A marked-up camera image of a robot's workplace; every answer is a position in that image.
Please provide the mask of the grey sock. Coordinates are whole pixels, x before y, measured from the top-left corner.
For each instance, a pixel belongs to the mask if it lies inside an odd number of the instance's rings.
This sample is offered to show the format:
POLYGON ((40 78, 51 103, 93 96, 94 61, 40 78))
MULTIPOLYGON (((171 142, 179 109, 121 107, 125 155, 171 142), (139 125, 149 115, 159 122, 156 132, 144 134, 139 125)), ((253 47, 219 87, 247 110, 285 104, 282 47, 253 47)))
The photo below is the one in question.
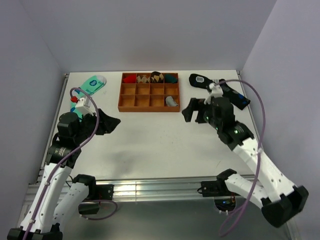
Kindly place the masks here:
POLYGON ((167 96, 165 98, 165 104, 168 107, 178 107, 179 104, 174 100, 174 98, 172 96, 167 96))

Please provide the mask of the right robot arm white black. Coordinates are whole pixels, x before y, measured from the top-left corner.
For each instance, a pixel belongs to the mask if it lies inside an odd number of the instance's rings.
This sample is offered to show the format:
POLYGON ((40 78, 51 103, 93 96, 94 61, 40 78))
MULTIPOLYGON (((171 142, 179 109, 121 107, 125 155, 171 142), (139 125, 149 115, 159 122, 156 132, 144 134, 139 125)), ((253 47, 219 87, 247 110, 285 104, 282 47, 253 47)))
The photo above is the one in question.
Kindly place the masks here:
POLYGON ((190 122, 197 111, 196 123, 211 125, 222 143, 239 156, 252 170, 257 181, 249 182, 233 169, 217 176, 216 189, 222 195, 238 194, 261 209, 269 224, 279 228, 299 214, 309 197, 308 190, 289 180, 259 147, 250 129, 236 120, 234 107, 224 97, 205 99, 191 98, 182 111, 186 122, 190 122))

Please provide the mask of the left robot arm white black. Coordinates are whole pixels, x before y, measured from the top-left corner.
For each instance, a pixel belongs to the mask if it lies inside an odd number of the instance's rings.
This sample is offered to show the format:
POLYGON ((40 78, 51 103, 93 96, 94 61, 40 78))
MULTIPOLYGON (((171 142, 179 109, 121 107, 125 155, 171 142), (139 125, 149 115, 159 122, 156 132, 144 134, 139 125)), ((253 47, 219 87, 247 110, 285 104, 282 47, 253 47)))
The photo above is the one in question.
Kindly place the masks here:
POLYGON ((19 227, 9 230, 9 240, 61 240, 66 223, 84 200, 95 201, 98 193, 94 176, 79 174, 62 199, 64 185, 81 146, 95 135, 112 133, 120 119, 106 115, 101 109, 79 118, 74 112, 59 117, 55 134, 45 159, 44 172, 33 203, 19 227))

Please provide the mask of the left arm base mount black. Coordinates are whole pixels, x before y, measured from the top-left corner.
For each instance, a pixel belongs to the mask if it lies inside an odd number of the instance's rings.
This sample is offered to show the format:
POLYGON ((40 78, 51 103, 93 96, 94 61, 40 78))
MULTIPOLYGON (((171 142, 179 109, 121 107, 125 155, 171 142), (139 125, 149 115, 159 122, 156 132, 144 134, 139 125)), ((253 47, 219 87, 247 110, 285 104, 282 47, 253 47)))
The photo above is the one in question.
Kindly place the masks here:
POLYGON ((78 206, 78 212, 80 215, 96 215, 100 207, 102 206, 102 202, 89 202, 89 200, 112 200, 114 193, 114 185, 113 184, 97 184, 96 178, 91 175, 78 174, 76 177, 72 178, 72 184, 75 183, 83 183, 89 188, 89 195, 78 206))

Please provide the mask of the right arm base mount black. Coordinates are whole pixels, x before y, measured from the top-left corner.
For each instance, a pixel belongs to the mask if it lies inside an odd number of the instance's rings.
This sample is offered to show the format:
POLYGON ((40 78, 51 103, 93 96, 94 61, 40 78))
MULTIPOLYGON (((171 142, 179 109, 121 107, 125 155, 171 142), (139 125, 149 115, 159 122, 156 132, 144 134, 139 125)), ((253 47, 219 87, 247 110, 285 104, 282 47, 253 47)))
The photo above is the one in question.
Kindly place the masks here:
POLYGON ((236 194, 227 189, 222 180, 202 181, 197 192, 204 198, 214 198, 215 207, 222 212, 231 212, 236 208, 236 194))

